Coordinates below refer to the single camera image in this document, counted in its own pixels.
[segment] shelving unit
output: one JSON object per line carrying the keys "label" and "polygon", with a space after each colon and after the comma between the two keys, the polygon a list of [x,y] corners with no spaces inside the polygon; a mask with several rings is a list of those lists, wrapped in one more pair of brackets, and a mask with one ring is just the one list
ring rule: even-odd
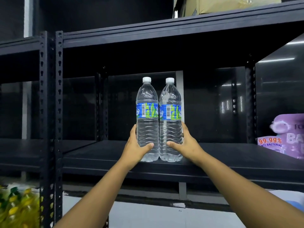
{"label": "shelving unit", "polygon": [[[265,188],[303,187],[301,160],[256,144],[255,100],[255,63],[302,34],[303,26],[304,1],[292,1],[181,19],[56,32],[56,220],[62,216],[62,174],[102,176],[116,163],[124,148],[126,140],[111,140],[109,134],[109,76],[116,75],[174,70],[196,73],[202,68],[245,67],[245,116],[240,125],[243,126],[245,143],[200,145],[236,172]],[[66,152],[62,141],[63,77],[92,76],[93,73],[97,142]],[[205,76],[197,74],[197,78],[203,81]],[[232,122],[237,123],[236,77],[229,81]],[[161,160],[139,163],[127,177],[186,183],[210,181],[202,170],[185,158],[178,163]]]}
{"label": "shelving unit", "polygon": [[43,227],[54,223],[54,46],[47,32],[0,42],[0,83],[39,80],[40,139],[0,139],[0,169],[40,173]]}

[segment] white bottle cap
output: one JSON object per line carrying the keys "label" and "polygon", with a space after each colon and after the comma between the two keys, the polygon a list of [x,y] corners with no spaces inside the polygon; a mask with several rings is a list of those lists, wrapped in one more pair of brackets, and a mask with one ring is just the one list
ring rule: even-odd
{"label": "white bottle cap", "polygon": [[171,83],[174,83],[174,78],[172,77],[166,78],[166,84],[171,84]]}
{"label": "white bottle cap", "polygon": [[151,78],[150,77],[143,77],[143,83],[145,82],[151,82]]}

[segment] purple package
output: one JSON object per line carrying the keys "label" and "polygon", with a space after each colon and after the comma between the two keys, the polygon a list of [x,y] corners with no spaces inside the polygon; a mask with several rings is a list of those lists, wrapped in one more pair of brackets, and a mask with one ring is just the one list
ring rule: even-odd
{"label": "purple package", "polygon": [[304,114],[278,115],[270,128],[277,135],[258,138],[258,145],[304,159]]}

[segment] water bottle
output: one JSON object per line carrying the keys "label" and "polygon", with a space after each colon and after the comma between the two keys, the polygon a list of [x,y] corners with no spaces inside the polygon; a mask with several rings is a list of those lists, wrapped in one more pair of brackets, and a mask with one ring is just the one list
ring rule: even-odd
{"label": "water bottle", "polygon": [[140,147],[154,143],[154,147],[141,160],[153,162],[159,157],[158,96],[150,77],[144,77],[142,81],[136,97],[136,138]]}
{"label": "water bottle", "polygon": [[174,85],[174,78],[166,78],[166,86],[159,100],[160,112],[160,157],[163,161],[177,162],[183,156],[167,146],[168,141],[182,143],[181,127],[181,96]]}

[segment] right arm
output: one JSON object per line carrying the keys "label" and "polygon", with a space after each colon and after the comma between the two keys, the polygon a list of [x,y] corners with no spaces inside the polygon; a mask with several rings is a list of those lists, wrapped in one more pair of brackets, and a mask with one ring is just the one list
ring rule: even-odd
{"label": "right arm", "polygon": [[203,169],[247,227],[304,227],[304,213],[207,154],[182,123],[184,142],[167,144]]}

